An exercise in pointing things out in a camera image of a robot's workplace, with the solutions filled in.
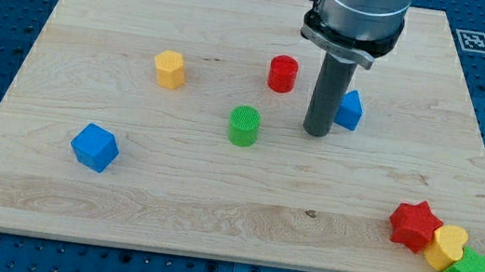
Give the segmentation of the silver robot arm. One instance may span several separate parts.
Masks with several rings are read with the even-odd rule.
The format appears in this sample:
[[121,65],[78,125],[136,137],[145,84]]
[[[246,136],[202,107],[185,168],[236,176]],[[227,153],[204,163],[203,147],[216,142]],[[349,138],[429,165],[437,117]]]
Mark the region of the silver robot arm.
[[412,0],[310,0],[301,34],[337,61],[369,70],[396,46]]

